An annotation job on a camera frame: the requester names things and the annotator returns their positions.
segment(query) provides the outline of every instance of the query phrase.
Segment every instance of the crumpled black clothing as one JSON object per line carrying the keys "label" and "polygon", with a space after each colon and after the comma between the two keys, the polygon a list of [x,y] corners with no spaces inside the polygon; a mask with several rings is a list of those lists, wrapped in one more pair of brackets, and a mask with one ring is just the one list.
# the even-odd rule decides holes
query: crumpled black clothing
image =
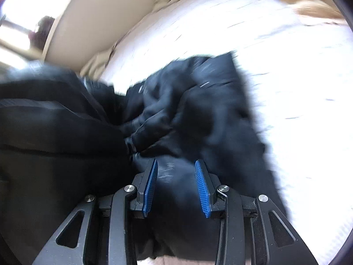
{"label": "crumpled black clothing", "polygon": [[246,196],[266,194],[285,214],[264,162],[264,144],[251,126],[231,54],[174,61],[138,87],[142,90],[136,95],[142,98],[134,106],[143,104],[144,110],[120,128],[131,149],[158,160],[148,219],[157,245],[150,256],[215,258],[218,222],[202,213],[195,182],[197,159],[203,159],[222,184]]}
{"label": "crumpled black clothing", "polygon": [[85,195],[113,194],[132,181],[113,125],[124,104],[112,87],[59,67],[32,65],[2,77],[0,239],[22,265],[32,264]]}

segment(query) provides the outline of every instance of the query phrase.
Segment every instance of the silver screw head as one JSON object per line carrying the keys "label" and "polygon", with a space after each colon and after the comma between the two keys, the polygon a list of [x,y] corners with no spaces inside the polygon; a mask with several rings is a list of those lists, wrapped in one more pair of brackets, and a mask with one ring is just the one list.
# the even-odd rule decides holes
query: silver screw head
{"label": "silver screw head", "polygon": [[85,201],[86,202],[92,202],[94,200],[94,198],[96,198],[94,195],[89,194],[85,197]]}
{"label": "silver screw head", "polygon": [[218,187],[218,190],[219,190],[220,192],[228,192],[228,191],[229,191],[229,186],[227,186],[227,185],[220,185],[220,186]]}
{"label": "silver screw head", "polygon": [[266,195],[264,195],[264,194],[261,194],[261,195],[259,195],[259,200],[261,202],[267,202],[268,201],[268,197]]}
{"label": "silver screw head", "polygon": [[133,185],[126,185],[126,186],[124,187],[124,190],[125,190],[126,192],[132,192],[132,191],[135,190],[135,186],[133,186]]}

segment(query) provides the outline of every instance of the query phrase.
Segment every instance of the blue ridged pad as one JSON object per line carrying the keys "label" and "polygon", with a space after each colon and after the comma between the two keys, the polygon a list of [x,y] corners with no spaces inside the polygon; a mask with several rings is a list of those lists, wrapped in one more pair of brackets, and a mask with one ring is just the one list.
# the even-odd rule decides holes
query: blue ridged pad
{"label": "blue ridged pad", "polygon": [[203,213],[205,213],[206,218],[209,218],[211,216],[210,194],[207,189],[206,181],[203,176],[200,163],[198,161],[195,163],[195,176],[196,176],[197,189],[200,196],[202,211]]}
{"label": "blue ridged pad", "polygon": [[142,213],[144,217],[147,217],[148,213],[151,211],[153,195],[156,188],[158,174],[158,163],[155,160],[152,165],[151,174],[148,178],[146,190],[144,193],[143,208]]}

